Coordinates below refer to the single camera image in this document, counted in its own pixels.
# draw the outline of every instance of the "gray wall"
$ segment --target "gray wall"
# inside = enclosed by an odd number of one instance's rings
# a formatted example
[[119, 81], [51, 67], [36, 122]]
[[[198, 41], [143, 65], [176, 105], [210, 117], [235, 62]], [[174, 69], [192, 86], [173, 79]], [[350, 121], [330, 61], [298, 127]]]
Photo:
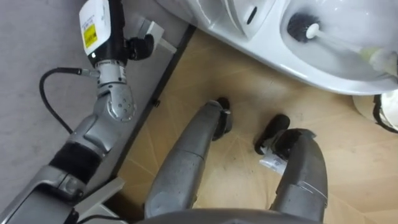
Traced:
[[[44, 108], [39, 78], [54, 67], [90, 68], [83, 51], [78, 12], [84, 0], [0, 1], [0, 211], [38, 169], [48, 163], [68, 137]], [[137, 32], [144, 16], [165, 28], [165, 39], [177, 45], [187, 24], [154, 0], [125, 0], [126, 36]], [[129, 62], [127, 75], [137, 101], [138, 116], [155, 89], [172, 54], [159, 47], [141, 62]], [[91, 113], [96, 99], [94, 80], [54, 75], [46, 92], [60, 116], [75, 128]], [[132, 122], [131, 129], [138, 119]], [[106, 180], [122, 147], [100, 167], [95, 187]]]

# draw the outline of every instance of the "white toilet bowl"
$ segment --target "white toilet bowl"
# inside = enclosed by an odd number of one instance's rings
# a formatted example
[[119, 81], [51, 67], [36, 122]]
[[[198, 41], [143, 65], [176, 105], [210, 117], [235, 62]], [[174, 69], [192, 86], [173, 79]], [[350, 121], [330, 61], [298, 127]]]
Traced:
[[376, 95], [398, 89], [396, 77], [374, 71], [358, 55], [330, 43], [291, 38], [291, 16], [309, 8], [325, 32], [359, 45], [398, 51], [398, 1], [391, 0], [158, 0], [176, 16], [276, 70], [324, 90]]

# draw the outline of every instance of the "toilet brush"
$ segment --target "toilet brush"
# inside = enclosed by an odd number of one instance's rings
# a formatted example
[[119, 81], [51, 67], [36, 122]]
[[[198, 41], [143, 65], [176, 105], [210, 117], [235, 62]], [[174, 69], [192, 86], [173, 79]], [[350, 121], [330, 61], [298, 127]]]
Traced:
[[397, 52], [380, 47], [360, 47], [327, 35], [320, 30], [320, 21], [315, 16], [299, 12], [294, 14], [287, 25], [287, 32], [299, 42], [307, 43], [309, 40], [318, 37], [342, 46], [359, 54], [375, 71], [398, 77]]

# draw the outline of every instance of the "black cable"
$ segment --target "black cable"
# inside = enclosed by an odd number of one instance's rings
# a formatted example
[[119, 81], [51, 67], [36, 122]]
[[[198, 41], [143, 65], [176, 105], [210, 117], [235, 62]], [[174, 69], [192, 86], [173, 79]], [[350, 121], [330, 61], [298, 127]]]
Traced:
[[55, 112], [55, 110], [51, 107], [49, 101], [47, 100], [47, 97], [44, 92], [44, 81], [52, 74], [54, 73], [68, 73], [68, 74], [75, 74], [75, 75], [81, 75], [81, 68], [55, 68], [51, 69], [48, 72], [44, 73], [42, 75], [42, 78], [40, 78], [40, 83], [39, 83], [39, 91], [40, 91], [40, 97], [42, 98], [42, 101], [44, 103], [44, 106], [48, 109], [48, 111], [52, 114], [52, 116], [57, 119], [59, 123], [68, 131], [69, 134], [71, 134], [73, 131], [69, 127], [69, 125], [64, 122], [64, 120]]
[[77, 224], [84, 224], [84, 223], [86, 223], [90, 220], [93, 220], [95, 218], [104, 219], [104, 220], [124, 221], [126, 223], [129, 223], [127, 220], [125, 220], [123, 218], [119, 218], [119, 217], [111, 217], [111, 216], [107, 216], [107, 215], [90, 215], [90, 216], [78, 221]]

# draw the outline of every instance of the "black brush head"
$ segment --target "black brush head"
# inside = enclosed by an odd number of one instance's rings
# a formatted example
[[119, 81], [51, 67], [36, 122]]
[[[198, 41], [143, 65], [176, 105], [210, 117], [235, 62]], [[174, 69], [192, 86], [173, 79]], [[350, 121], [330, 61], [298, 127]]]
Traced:
[[287, 24], [287, 33], [297, 41], [307, 43], [307, 30], [314, 23], [320, 23], [318, 17], [302, 12], [295, 13]]

